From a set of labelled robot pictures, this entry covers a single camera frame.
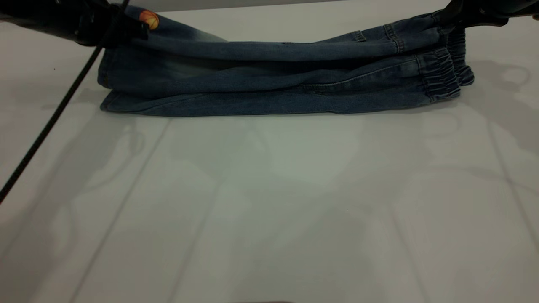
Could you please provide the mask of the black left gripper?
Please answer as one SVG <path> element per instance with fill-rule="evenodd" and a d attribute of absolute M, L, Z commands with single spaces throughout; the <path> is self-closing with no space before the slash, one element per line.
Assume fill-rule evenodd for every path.
<path fill-rule="evenodd" d="M 82 46 L 95 47 L 102 42 L 106 32 L 119 15 L 121 3 L 107 0 L 74 0 L 73 6 L 79 15 L 74 30 L 75 42 Z M 121 17 L 121 38 L 148 40 L 149 25 L 131 17 Z"/>

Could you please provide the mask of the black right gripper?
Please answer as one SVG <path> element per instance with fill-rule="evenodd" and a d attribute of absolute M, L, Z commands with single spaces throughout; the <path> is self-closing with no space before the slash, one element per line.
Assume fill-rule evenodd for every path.
<path fill-rule="evenodd" d="M 451 0 L 445 8 L 435 14 L 439 25 L 457 24 L 461 27 L 502 27 L 509 21 L 494 14 L 483 0 Z"/>

